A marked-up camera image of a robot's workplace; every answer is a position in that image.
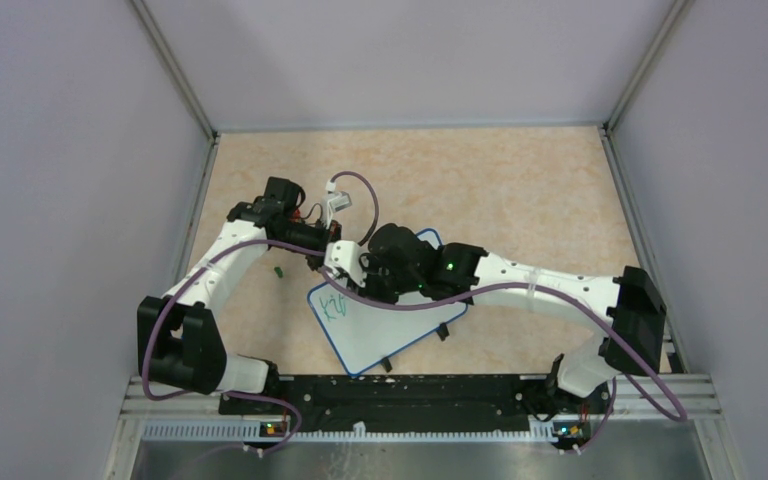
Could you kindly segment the blue-framed whiteboard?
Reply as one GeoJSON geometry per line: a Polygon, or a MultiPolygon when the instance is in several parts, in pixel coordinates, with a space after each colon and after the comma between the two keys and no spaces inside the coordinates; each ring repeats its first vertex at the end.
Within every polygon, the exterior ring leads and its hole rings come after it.
{"type": "MultiPolygon", "coordinates": [[[[443,245],[430,228],[418,233],[395,224],[380,227],[366,244],[365,253],[408,255],[430,252],[443,245]]],[[[422,292],[403,294],[395,305],[431,303],[422,292]]],[[[448,324],[464,316],[468,305],[450,303],[433,309],[395,311],[358,302],[322,283],[307,293],[307,303],[346,374],[356,377],[380,365],[390,369],[391,358],[418,341],[436,334],[448,336],[448,324]]]]}

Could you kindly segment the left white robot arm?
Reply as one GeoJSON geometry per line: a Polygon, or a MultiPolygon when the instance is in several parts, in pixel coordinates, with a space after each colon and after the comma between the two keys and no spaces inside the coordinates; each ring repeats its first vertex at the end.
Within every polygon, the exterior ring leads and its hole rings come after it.
{"type": "Polygon", "coordinates": [[[280,386],[269,379],[266,360],[227,352],[216,317],[247,270],[269,249],[304,255],[308,266],[322,266],[329,243],[341,236],[337,211],[351,199],[333,186],[317,204],[311,221],[300,211],[306,194],[288,180],[271,177],[262,195],[240,202],[204,256],[160,297],[147,296],[137,309],[138,365],[145,385],[152,382],[184,392],[242,392],[257,413],[279,404],[280,386]]]}

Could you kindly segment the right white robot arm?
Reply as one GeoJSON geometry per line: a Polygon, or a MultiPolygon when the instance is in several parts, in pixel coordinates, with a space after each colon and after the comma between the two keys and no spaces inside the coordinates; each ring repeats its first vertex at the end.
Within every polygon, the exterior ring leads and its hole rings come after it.
{"type": "Polygon", "coordinates": [[[546,397],[560,412],[574,411],[619,374],[660,372],[667,309],[651,276],[639,267],[627,266],[618,276],[564,273],[476,245],[434,246],[395,224],[375,232],[356,263],[363,279],[357,292],[369,300],[395,304],[404,294],[418,293],[437,306],[519,308],[591,329],[592,336],[552,368],[546,397]]]}

